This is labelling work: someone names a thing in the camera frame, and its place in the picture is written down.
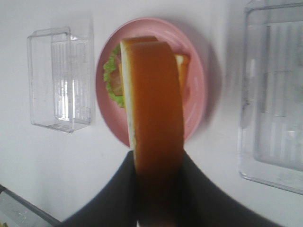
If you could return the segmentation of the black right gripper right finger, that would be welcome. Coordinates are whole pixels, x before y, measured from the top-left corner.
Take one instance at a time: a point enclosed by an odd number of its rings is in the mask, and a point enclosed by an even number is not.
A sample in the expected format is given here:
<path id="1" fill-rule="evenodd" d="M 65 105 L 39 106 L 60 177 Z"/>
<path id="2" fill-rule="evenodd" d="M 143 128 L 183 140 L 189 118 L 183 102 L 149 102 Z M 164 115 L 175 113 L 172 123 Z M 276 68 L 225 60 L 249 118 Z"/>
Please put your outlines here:
<path id="1" fill-rule="evenodd" d="M 301 227 L 303 198 L 252 181 L 233 183 L 234 198 L 184 154 L 181 168 L 183 227 Z"/>

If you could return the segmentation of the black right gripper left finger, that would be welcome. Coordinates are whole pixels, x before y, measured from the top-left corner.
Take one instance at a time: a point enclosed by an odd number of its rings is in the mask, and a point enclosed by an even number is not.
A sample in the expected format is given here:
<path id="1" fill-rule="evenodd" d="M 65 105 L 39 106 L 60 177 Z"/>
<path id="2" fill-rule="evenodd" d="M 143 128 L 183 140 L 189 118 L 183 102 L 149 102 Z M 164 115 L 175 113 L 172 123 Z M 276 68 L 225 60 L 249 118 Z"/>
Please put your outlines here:
<path id="1" fill-rule="evenodd" d="M 107 185 L 60 226 L 135 227 L 137 226 L 136 205 L 134 153 L 129 151 Z"/>

